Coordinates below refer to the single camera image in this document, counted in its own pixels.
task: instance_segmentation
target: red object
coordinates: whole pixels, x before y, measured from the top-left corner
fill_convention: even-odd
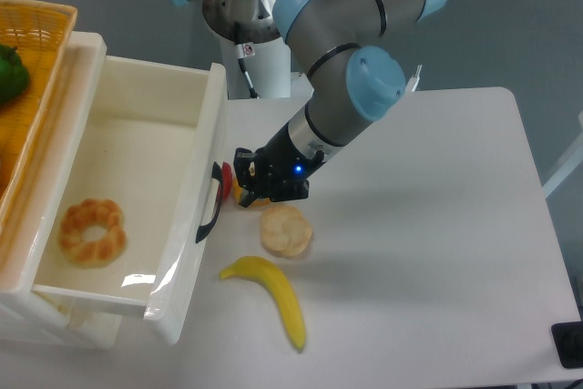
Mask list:
[[[225,200],[229,197],[230,188],[233,185],[233,171],[230,168],[230,164],[222,163],[222,198]]]

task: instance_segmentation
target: drawer compartment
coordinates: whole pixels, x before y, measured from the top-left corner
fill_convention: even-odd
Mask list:
[[[224,68],[209,72],[109,56],[36,273],[33,291],[64,305],[145,317],[176,342],[213,214],[225,136]],[[57,243],[66,210],[114,200],[126,248],[110,264],[83,268]],[[86,240],[104,231],[91,227]]]

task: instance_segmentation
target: wicker basket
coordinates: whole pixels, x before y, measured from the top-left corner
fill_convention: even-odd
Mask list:
[[[72,6],[0,0],[0,43],[17,47],[30,74],[25,93],[0,105],[0,233],[35,152],[37,133],[45,122],[76,20],[77,10]]]

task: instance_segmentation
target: banana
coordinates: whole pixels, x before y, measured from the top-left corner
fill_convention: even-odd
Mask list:
[[[280,310],[283,326],[291,343],[301,351],[306,343],[302,310],[292,285],[280,268],[262,257],[246,256],[236,260],[219,274],[221,280],[231,277],[256,281],[270,292]]]

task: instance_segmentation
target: drawer handle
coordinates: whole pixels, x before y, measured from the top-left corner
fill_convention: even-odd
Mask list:
[[[222,172],[220,170],[219,163],[216,161],[212,165],[212,178],[216,179],[219,182],[219,192],[217,194],[217,199],[215,200],[215,208],[214,214],[212,215],[212,219],[206,225],[200,225],[199,229],[197,230],[197,238],[195,243],[199,243],[200,241],[204,241],[214,228],[215,224],[217,223],[217,219],[219,218],[220,213],[220,206],[222,205]]]

